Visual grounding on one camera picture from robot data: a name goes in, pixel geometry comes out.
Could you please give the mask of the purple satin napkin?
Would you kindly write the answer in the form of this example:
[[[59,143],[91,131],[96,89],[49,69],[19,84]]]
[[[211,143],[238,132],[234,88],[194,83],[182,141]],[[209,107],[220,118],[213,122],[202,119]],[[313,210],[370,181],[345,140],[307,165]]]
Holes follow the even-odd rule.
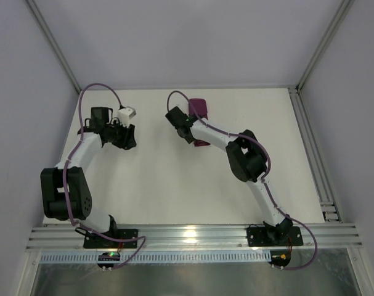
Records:
[[[204,99],[200,98],[192,98],[189,100],[189,116],[194,116],[195,113],[193,111],[195,109],[197,111],[197,114],[201,118],[208,118],[208,109],[207,109],[207,104]],[[194,140],[193,142],[195,147],[204,147],[204,146],[209,146],[210,143],[202,141],[202,140]]]

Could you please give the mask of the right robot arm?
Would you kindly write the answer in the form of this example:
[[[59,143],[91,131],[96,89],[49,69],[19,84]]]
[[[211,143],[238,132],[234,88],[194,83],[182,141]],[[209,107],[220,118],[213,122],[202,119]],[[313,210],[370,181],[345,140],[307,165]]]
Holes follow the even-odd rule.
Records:
[[[188,116],[179,107],[165,115],[178,135],[189,144],[204,141],[223,150],[234,176],[245,183],[256,199],[263,216],[263,225],[246,229],[250,247],[291,246],[300,242],[300,231],[282,210],[270,192],[266,178],[270,160],[266,151],[249,130],[241,134],[223,131],[208,120]]]

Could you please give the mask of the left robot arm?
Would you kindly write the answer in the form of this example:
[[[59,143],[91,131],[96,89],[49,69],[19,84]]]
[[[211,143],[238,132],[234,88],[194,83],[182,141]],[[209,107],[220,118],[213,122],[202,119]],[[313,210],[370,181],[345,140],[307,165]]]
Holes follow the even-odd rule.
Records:
[[[120,107],[117,111],[93,107],[91,116],[79,121],[74,148],[55,167],[45,168],[40,174],[45,217],[69,221],[101,239],[120,241],[114,217],[94,208],[85,172],[106,144],[123,150],[137,145],[135,126],[131,124],[135,115],[132,107]]]

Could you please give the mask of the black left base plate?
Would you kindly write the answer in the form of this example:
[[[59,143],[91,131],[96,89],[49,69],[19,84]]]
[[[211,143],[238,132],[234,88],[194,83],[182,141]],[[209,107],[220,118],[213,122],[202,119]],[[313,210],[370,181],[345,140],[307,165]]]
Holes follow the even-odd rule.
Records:
[[[84,249],[136,249],[138,230],[137,229],[115,229],[103,233],[104,236],[116,239],[108,240],[98,234],[84,233]]]

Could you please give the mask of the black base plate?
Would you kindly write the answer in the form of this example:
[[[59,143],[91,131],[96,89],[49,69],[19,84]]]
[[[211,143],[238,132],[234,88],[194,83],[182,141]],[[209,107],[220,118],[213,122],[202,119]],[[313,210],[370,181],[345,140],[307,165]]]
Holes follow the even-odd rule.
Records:
[[[246,228],[246,238],[249,247],[286,247],[302,246],[304,241],[301,230],[292,226],[286,234],[276,234],[265,226],[249,225]]]
[[[84,233],[84,249],[136,249],[138,230],[137,229],[115,229],[103,233],[104,236],[116,239],[108,240],[98,234]]]

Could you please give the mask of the aluminium left corner post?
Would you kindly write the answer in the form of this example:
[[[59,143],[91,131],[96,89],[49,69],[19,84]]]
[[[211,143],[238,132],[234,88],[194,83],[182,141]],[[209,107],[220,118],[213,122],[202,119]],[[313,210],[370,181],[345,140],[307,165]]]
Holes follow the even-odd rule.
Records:
[[[41,9],[39,8],[37,2],[34,0],[24,0],[23,2],[26,4],[34,21],[38,25],[42,34],[44,35],[44,38],[46,39],[49,47],[56,56],[56,59],[58,60],[60,66],[66,74],[69,82],[72,84],[74,90],[79,94],[82,88],[78,83],[78,80],[76,79],[75,74],[73,73],[73,70],[70,67],[70,64],[68,63],[65,55],[63,54],[63,51],[61,50],[61,47],[59,46],[50,26],[44,18],[43,13],[41,12]]]

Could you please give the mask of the aluminium corner post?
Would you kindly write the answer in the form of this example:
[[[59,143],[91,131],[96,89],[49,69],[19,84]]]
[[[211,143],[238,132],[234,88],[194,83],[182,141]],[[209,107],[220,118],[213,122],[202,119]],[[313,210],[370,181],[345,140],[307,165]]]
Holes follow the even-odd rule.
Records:
[[[66,74],[69,82],[72,84],[74,90],[79,94],[82,88],[78,83],[78,80],[76,79],[75,74],[73,73],[73,70],[70,67],[70,64],[68,63],[65,55],[63,54],[63,51],[61,50],[61,47],[59,46],[50,26],[44,18],[43,13],[41,12],[41,9],[39,8],[37,2],[34,0],[24,0],[23,2],[26,4],[34,21],[38,25],[42,34],[44,35],[44,38],[46,39],[49,47],[56,56],[56,59],[58,60],[60,66]]]
[[[331,41],[338,32],[341,24],[348,15],[353,4],[354,0],[342,0],[340,2],[328,26],[326,27],[324,34],[321,37],[313,55],[309,59],[309,62],[305,70],[303,71],[303,74],[301,75],[298,84],[296,85],[297,91],[302,91],[303,87],[305,87],[313,71],[318,66],[318,63],[320,62],[323,55],[327,51],[329,45],[331,44]]]

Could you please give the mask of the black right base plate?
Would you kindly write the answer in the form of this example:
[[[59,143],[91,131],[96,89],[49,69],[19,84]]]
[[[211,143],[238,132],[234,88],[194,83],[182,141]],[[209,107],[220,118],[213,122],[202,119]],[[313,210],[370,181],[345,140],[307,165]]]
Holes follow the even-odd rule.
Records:
[[[302,246],[304,241],[301,230],[292,226],[286,234],[276,234],[265,226],[249,225],[246,228],[246,238],[249,247],[286,247]]]

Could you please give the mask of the aluminium right side rail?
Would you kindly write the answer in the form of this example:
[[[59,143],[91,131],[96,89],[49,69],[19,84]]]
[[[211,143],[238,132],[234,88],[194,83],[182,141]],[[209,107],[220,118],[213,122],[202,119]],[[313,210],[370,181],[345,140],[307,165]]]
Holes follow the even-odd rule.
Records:
[[[324,166],[306,108],[304,107],[301,93],[296,88],[289,88],[288,93],[301,134],[324,221],[326,223],[342,223],[343,221],[335,201],[335,193],[330,184],[329,176]]]

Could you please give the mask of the aluminium rail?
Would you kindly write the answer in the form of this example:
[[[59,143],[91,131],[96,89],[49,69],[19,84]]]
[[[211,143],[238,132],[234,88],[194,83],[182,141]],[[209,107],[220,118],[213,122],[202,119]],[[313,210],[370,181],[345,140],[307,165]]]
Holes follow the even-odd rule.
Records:
[[[335,201],[335,193],[330,184],[329,176],[324,166],[306,108],[304,107],[301,93],[296,88],[289,88],[288,93],[301,134],[324,221],[326,223],[342,223],[343,221]]]
[[[144,250],[237,250],[249,249],[243,224],[201,225],[120,225],[121,229],[137,229],[145,236]],[[353,224],[322,223],[307,226],[320,249],[361,248],[362,239]],[[26,251],[77,251],[83,249],[83,236],[66,224],[46,224],[33,228]]]

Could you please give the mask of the aluminium front rail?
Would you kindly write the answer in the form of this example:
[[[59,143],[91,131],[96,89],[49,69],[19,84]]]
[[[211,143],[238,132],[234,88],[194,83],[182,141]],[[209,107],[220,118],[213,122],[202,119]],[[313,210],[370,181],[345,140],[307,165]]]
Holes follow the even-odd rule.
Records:
[[[144,250],[237,250],[249,249],[243,224],[201,225],[120,225],[121,229],[137,229],[145,236]],[[361,248],[362,239],[353,224],[322,223],[307,226],[320,249]],[[77,251],[83,249],[83,236],[66,224],[46,224],[33,228],[26,251]]]

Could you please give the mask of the aluminium right corner post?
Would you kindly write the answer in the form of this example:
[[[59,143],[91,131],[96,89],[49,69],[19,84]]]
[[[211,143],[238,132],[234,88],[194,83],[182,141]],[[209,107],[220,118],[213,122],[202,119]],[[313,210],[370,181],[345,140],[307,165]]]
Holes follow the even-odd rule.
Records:
[[[324,34],[321,37],[313,55],[309,59],[309,62],[305,70],[303,71],[303,74],[301,75],[298,84],[296,85],[297,91],[302,91],[303,87],[305,87],[313,71],[318,66],[318,63],[320,62],[323,55],[327,51],[329,45],[331,44],[331,41],[338,32],[341,24],[348,15],[353,4],[354,0],[342,0],[340,2],[328,26],[326,27]]]

